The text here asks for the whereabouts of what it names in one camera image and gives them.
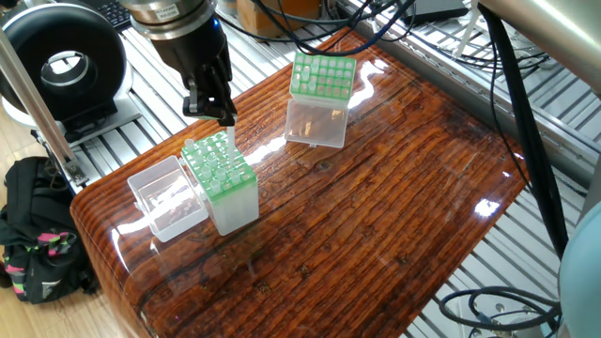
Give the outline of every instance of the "metal grating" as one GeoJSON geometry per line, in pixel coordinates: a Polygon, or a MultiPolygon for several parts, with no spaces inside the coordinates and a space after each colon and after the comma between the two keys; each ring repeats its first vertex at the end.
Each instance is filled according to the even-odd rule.
{"type": "MultiPolygon", "coordinates": [[[[470,8],[471,0],[463,2],[470,8]]],[[[358,8],[363,0],[340,0],[340,3],[352,11],[358,8]]],[[[377,23],[380,26],[385,24],[393,16],[393,11],[391,8],[378,15],[377,23]]],[[[471,13],[462,18],[417,26],[409,37],[396,42],[393,47],[398,54],[410,54],[410,58],[426,64],[428,72],[443,78],[445,82],[467,88],[474,100],[488,102],[490,70],[460,64],[442,52],[452,51],[459,45],[470,15],[471,13]]],[[[371,24],[366,23],[360,27],[363,32],[373,31],[371,24]]],[[[391,30],[398,36],[405,32],[405,25],[399,21],[391,30]]],[[[510,35],[515,32],[511,27],[508,30],[510,35]]],[[[540,52],[538,48],[532,48],[533,44],[523,37],[514,35],[513,42],[519,49],[517,54],[520,56],[540,52]]],[[[486,23],[481,20],[471,33],[470,45],[464,54],[490,58],[491,53],[486,23]]],[[[530,62],[523,61],[521,65],[526,66],[530,62]]],[[[563,170],[577,176],[580,182],[590,180],[601,153],[601,130],[596,127],[601,122],[601,101],[586,84],[554,60],[540,67],[523,70],[522,75],[541,135],[552,147],[552,151],[558,154],[555,158],[556,163],[560,164],[563,170]]],[[[511,101],[502,73],[499,73],[496,79],[496,86],[497,109],[513,121],[511,101]]],[[[489,110],[474,113],[486,119],[490,116],[489,110]]]]}
{"type": "MultiPolygon", "coordinates": [[[[257,43],[227,26],[224,30],[229,39],[234,63],[234,96],[292,62],[296,52],[291,44],[257,43]]],[[[321,32],[322,28],[310,26],[303,28],[300,33],[309,37],[321,32]]],[[[124,31],[122,38],[134,69],[130,96],[140,109],[142,117],[74,149],[92,182],[110,174],[195,121],[180,112],[186,90],[180,82],[179,74],[166,67],[152,44],[132,29],[124,31]]],[[[540,100],[550,101],[547,107],[554,106],[555,100],[552,99],[555,95],[550,92],[545,95],[543,92],[549,91],[541,87],[533,93],[539,94],[540,100]]],[[[578,108],[586,109],[584,103],[578,108]]],[[[588,123],[589,119],[582,120],[583,126],[587,125],[585,122],[588,123]]],[[[558,179],[571,232],[584,202],[581,193],[578,193],[582,188],[559,173],[558,179]]],[[[510,285],[541,296],[556,297],[558,268],[559,260],[552,252],[535,201],[530,193],[522,192],[402,337],[467,337],[468,331],[465,328],[459,327],[440,314],[437,302],[441,298],[456,290],[484,285],[510,285]]],[[[492,301],[490,304],[479,306],[495,311],[495,305],[492,301]]],[[[461,311],[462,306],[457,304],[457,311],[461,311]]],[[[506,311],[516,306],[511,303],[504,304],[506,311]]]]}

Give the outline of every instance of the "robotic arm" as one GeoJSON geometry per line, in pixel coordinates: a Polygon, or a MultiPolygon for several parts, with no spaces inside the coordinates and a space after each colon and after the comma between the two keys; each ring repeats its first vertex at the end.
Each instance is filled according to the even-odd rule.
{"type": "Polygon", "coordinates": [[[149,38],[168,66],[179,71],[190,96],[183,114],[234,126],[232,68],[227,38],[212,0],[119,0],[131,24],[149,38]]]}

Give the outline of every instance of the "wooden floor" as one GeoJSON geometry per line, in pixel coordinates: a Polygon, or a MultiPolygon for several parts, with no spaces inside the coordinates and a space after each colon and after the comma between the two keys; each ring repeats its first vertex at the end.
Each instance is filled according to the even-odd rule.
{"type": "MultiPolygon", "coordinates": [[[[46,156],[29,129],[12,121],[0,108],[0,178],[16,160],[46,156]]],[[[0,207],[7,188],[0,184],[0,207]]],[[[0,246],[0,256],[4,248],[0,246]]],[[[101,291],[94,296],[81,291],[48,304],[31,305],[17,300],[12,289],[0,289],[0,336],[2,338],[94,338],[123,337],[101,291]]]]}

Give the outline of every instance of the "wooden table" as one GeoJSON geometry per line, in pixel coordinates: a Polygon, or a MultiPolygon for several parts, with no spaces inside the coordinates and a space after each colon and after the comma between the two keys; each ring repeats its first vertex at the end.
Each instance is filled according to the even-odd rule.
{"type": "MultiPolygon", "coordinates": [[[[352,33],[335,49],[362,43],[352,33]]],[[[76,196],[72,215],[127,332],[397,337],[486,234],[524,186],[499,135],[380,49],[355,57],[342,149],[285,142],[291,67],[236,99],[261,217],[229,236],[207,220],[159,242],[126,182],[216,123],[76,196]]]]}

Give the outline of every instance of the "metal pole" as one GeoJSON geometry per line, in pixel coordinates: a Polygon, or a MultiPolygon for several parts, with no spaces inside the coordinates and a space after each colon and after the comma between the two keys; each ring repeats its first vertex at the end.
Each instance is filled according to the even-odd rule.
{"type": "Polygon", "coordinates": [[[82,172],[77,158],[69,147],[67,140],[56,126],[48,106],[41,98],[38,89],[27,74],[21,59],[10,44],[7,35],[0,28],[0,71],[4,73],[8,83],[19,97],[23,107],[29,113],[50,150],[55,154],[61,166],[67,169],[68,174],[77,185],[87,181],[82,172]]]}

